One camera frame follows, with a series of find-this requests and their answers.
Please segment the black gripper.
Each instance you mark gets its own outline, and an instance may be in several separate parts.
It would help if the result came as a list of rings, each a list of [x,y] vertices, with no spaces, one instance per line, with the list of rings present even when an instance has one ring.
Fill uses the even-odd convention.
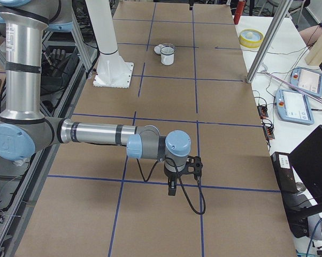
[[[164,174],[168,177],[168,195],[175,196],[177,192],[177,179],[182,175],[188,175],[188,170],[184,169],[179,172],[179,176],[176,172],[168,170],[164,167]]]

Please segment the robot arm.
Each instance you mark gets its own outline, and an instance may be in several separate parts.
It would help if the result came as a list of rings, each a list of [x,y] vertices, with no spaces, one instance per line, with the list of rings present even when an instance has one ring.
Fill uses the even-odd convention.
[[[10,161],[31,157],[57,143],[85,142],[126,147],[136,159],[164,162],[168,193],[189,172],[189,135],[161,136],[154,126],[88,124],[46,117],[40,111],[43,32],[73,28],[70,1],[0,1],[6,24],[6,107],[0,114],[0,156]]]

